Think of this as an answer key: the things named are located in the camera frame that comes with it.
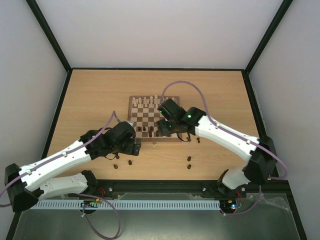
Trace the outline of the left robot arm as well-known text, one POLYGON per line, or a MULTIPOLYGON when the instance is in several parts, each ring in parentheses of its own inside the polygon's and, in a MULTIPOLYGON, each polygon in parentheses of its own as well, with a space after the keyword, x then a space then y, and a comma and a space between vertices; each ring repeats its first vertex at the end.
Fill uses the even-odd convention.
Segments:
POLYGON ((64 194, 93 194, 98 186, 90 170, 67 177, 58 175, 66 170, 113 154, 138 156, 141 140, 128 121, 114 127, 89 130, 65 149, 35 163, 8 165, 4 170, 5 190, 9 206, 15 213, 23 212, 39 201, 64 194))

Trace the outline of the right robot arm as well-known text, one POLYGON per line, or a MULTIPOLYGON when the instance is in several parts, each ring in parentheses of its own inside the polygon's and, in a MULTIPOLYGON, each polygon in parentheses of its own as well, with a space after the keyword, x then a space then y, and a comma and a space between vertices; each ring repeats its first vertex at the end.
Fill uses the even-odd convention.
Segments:
POLYGON ((157 121, 161 136, 186 133, 205 138, 238 155, 244 166, 225 170, 217 180, 215 190, 229 196, 238 187, 253 183, 264 185, 275 166, 275 148, 268 136, 246 135, 216 121, 207 112, 191 107, 184 110, 168 98, 158 108, 164 119, 157 121))

